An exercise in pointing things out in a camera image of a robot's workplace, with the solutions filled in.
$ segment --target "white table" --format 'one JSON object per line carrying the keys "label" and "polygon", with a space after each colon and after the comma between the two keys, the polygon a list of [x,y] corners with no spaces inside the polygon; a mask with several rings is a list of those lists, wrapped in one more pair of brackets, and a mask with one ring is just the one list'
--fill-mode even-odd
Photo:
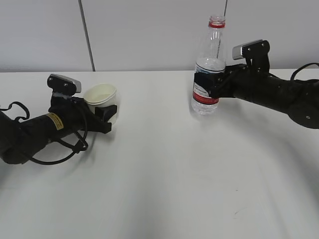
{"label": "white table", "polygon": [[[272,73],[288,79],[292,70]],[[1,73],[1,106],[21,101],[32,117],[47,113],[49,74]],[[0,162],[1,238],[318,238],[318,130],[237,99],[199,120],[189,110],[191,71],[60,74],[83,91],[114,84],[119,119],[60,165]],[[68,152],[53,144],[36,157]]]}

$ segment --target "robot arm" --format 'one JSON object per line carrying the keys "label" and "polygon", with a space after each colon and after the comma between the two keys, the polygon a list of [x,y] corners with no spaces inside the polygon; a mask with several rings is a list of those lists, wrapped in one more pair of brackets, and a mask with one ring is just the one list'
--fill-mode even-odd
{"label": "robot arm", "polygon": [[239,98],[287,114],[294,122],[319,128],[319,80],[300,81],[295,76],[310,63],[296,70],[289,81],[269,73],[268,41],[257,40],[233,48],[233,59],[246,64],[227,66],[225,73],[195,73],[195,82],[212,98]]}

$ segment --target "paper cup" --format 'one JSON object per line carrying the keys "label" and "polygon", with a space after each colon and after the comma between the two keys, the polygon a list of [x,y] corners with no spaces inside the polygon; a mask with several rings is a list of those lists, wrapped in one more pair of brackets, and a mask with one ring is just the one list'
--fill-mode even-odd
{"label": "paper cup", "polygon": [[[116,105],[116,91],[116,88],[110,84],[99,84],[85,92],[83,98],[90,111],[95,114],[96,107],[103,108]],[[108,122],[114,124],[117,114],[113,115]]]}

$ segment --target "water bottle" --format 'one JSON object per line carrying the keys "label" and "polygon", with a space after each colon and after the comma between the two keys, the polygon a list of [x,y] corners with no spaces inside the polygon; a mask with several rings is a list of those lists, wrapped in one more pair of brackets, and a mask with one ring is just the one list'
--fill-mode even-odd
{"label": "water bottle", "polygon": [[[225,71],[226,49],[223,41],[224,28],[224,16],[210,17],[208,32],[202,38],[200,44],[195,73],[216,74]],[[218,101],[219,99],[209,97],[205,89],[194,83],[191,106],[195,112],[201,115],[210,115],[216,110]]]}

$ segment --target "black wire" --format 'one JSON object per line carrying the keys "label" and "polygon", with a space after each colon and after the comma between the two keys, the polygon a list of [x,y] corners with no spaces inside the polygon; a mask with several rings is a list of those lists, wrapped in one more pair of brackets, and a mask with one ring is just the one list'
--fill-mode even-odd
{"label": "black wire", "polygon": [[25,114],[26,114],[25,117],[23,117],[23,116],[18,116],[18,117],[16,117],[16,118],[14,119],[14,121],[19,122],[19,119],[28,120],[28,119],[30,118],[30,112],[29,112],[28,108],[27,108],[24,104],[22,104],[21,102],[18,102],[18,101],[12,102],[12,103],[8,106],[7,109],[0,109],[0,111],[8,111],[8,110],[10,110],[10,109],[12,108],[13,105],[20,106],[20,107],[24,110],[24,112],[25,112]]}
{"label": "black wire", "polygon": [[[86,139],[86,136],[88,134],[88,124],[87,124],[87,121],[86,121],[86,117],[85,117],[85,114],[83,113],[82,109],[80,107],[78,107],[77,105],[75,105],[75,107],[79,110],[79,112],[81,113],[82,115],[82,118],[83,118],[83,121],[84,121],[84,134],[83,134],[83,138],[84,140]],[[70,159],[71,157],[73,157],[75,155],[76,152],[72,152],[70,153],[68,156],[66,156],[65,158],[62,158],[60,160],[57,160],[57,161],[51,161],[51,162],[46,162],[46,161],[41,161],[41,160],[38,160],[38,159],[35,159],[33,157],[31,157],[30,155],[24,153],[24,152],[21,152],[26,158],[28,158],[30,161],[34,162],[34,163],[37,163],[37,164],[41,164],[41,165],[55,165],[55,164],[59,164],[59,163],[63,163],[65,161],[67,161],[68,159]]]}
{"label": "black wire", "polygon": [[296,77],[296,74],[298,74],[301,70],[303,70],[304,68],[306,68],[306,67],[308,67],[308,66],[311,66],[311,65],[316,65],[316,66],[319,67],[319,63],[316,63],[316,62],[306,64],[306,65],[300,67],[299,69],[297,69],[297,70],[291,75],[290,80],[291,80],[291,81],[294,81],[294,80],[295,80],[295,77]]}

